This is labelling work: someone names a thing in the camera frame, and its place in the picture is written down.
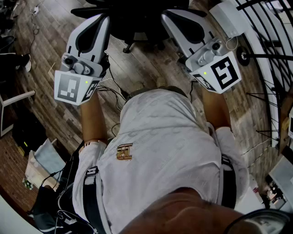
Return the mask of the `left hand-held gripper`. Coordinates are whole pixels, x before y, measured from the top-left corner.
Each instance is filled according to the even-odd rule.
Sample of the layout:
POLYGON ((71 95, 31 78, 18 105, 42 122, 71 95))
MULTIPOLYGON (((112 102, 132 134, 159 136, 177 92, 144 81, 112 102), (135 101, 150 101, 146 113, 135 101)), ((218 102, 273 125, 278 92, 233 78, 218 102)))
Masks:
POLYGON ((109 68, 109 57, 103 56, 109 25, 109 17, 98 14, 86 19, 70 34, 68 53, 63 54, 60 70, 54 74, 56 100, 76 106, 90 100, 109 68))

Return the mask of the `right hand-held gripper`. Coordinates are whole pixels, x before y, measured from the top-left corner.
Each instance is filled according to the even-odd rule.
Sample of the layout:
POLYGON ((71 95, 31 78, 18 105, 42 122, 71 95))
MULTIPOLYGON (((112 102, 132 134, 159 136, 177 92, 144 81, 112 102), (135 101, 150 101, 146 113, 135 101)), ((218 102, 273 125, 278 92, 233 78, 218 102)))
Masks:
POLYGON ((233 51, 213 38, 205 17, 206 13, 198 10, 168 9, 161 14, 170 37, 188 58, 185 65, 192 78, 206 90, 222 94, 242 78, 233 51))

